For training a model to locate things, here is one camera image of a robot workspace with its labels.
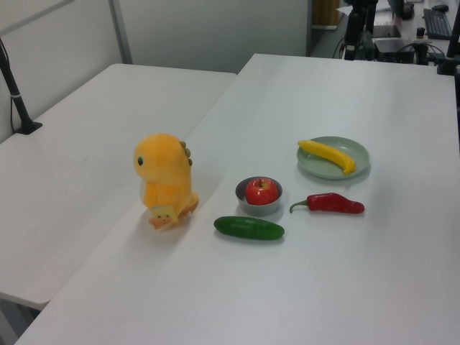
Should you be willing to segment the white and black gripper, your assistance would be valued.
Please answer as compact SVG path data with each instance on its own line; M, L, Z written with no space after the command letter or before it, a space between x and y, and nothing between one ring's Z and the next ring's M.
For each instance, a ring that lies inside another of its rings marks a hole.
M366 29L368 32L365 32L362 38L363 59L373 60L375 53L371 34L374 31L377 0L344 0L344 2L351 6L344 38L344 59L355 59L362 38L360 33Z

